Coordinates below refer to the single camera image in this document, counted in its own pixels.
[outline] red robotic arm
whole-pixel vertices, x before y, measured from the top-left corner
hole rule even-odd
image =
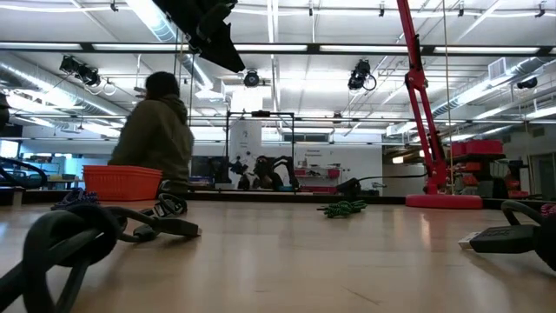
[[[406,74],[406,86],[409,92],[411,107],[415,116],[415,123],[419,133],[420,144],[425,153],[425,166],[427,168],[427,188],[428,195],[435,195],[439,189],[443,189],[447,183],[447,164],[442,144],[434,126],[433,113],[427,96],[427,80],[423,63],[420,57],[419,35],[415,34],[411,10],[407,0],[398,0],[398,10],[400,11],[401,25],[406,38],[407,49],[409,51],[409,72]],[[421,118],[419,102],[415,91],[419,91],[422,101],[423,111],[427,118],[428,134]]]

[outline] table surface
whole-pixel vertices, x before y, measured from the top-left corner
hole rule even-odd
[[[505,225],[499,211],[374,205],[329,220],[317,207],[189,202],[202,237],[120,242],[89,268],[73,312],[554,312],[555,275],[534,253],[460,250],[468,233]],[[0,209],[0,275],[47,210]],[[55,296],[68,273],[49,272]],[[23,311],[21,298],[7,310]]]

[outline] dark hair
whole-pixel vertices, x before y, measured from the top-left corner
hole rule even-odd
[[[149,99],[158,99],[167,95],[180,96],[180,87],[175,80],[175,76],[168,72],[156,72],[147,78],[145,83],[147,88],[147,97]]]

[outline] red machine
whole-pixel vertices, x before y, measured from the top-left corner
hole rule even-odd
[[[410,195],[406,197],[406,205],[427,208],[453,208],[453,209],[482,209],[482,200],[479,196],[449,196],[439,194],[447,184],[447,163],[444,150],[436,127],[434,126],[433,113],[427,96],[427,80],[420,55],[420,39],[415,34],[411,10],[407,0],[398,0],[401,25],[406,38],[409,51],[409,72],[406,74],[406,86],[409,99],[417,124],[420,144],[425,153],[425,166],[427,168],[426,195]],[[416,91],[419,91],[423,111],[427,118],[429,133],[425,132]]]

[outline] olive green jacket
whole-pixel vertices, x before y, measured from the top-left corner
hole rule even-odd
[[[134,165],[162,171],[172,185],[189,181],[193,134],[187,109],[176,95],[141,101],[122,129],[109,165]]]

